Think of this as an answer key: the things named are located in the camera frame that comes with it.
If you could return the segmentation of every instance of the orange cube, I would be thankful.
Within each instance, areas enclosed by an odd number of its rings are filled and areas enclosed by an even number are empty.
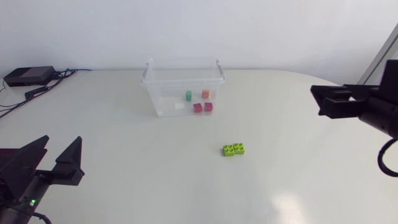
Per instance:
[[[210,90],[203,90],[201,92],[201,97],[202,98],[210,98]]]

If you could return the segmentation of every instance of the clear plastic storage bin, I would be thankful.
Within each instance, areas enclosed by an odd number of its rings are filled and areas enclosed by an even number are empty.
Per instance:
[[[215,58],[150,59],[141,78],[158,116],[211,114],[217,110],[218,87],[224,82],[223,69]],[[194,110],[197,103],[201,112]]]

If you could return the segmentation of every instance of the green lego brick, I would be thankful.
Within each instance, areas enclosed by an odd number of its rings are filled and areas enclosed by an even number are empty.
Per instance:
[[[191,101],[192,100],[192,91],[187,91],[187,93],[185,94],[185,98],[187,99],[187,101]]]
[[[224,146],[224,156],[233,156],[235,155],[234,146]]]
[[[242,143],[234,144],[235,154],[244,154],[244,146]]]

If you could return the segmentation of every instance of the plastic bin handle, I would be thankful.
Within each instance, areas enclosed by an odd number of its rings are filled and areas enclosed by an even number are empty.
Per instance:
[[[146,65],[146,67],[145,67],[144,73],[142,74],[142,77],[141,77],[141,83],[145,80],[145,77],[147,76],[147,72],[148,72],[148,68],[149,68],[149,63],[146,63],[145,65]]]
[[[223,67],[218,63],[219,61],[217,60],[217,67],[218,67],[218,71],[220,71],[221,76],[223,77],[223,79],[225,80],[225,75],[224,75],[224,71],[223,71]]]

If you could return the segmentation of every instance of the toy block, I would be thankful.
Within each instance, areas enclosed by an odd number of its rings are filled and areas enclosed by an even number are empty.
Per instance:
[[[213,111],[213,104],[205,103],[205,111]]]
[[[233,146],[235,154],[244,154],[244,146],[242,143],[235,143]]]
[[[234,146],[229,145],[229,146],[224,146],[224,156],[233,156],[235,155],[235,150]]]
[[[202,111],[201,104],[200,104],[200,103],[195,103],[195,104],[193,105],[193,110],[194,110],[195,113],[201,112],[201,111]]]
[[[209,99],[209,98],[210,98],[210,90],[203,90],[203,91],[201,92],[201,97],[202,97],[202,98]]]
[[[185,98],[187,99],[187,101],[191,101],[192,100],[192,91],[187,91],[187,93],[185,94]]]

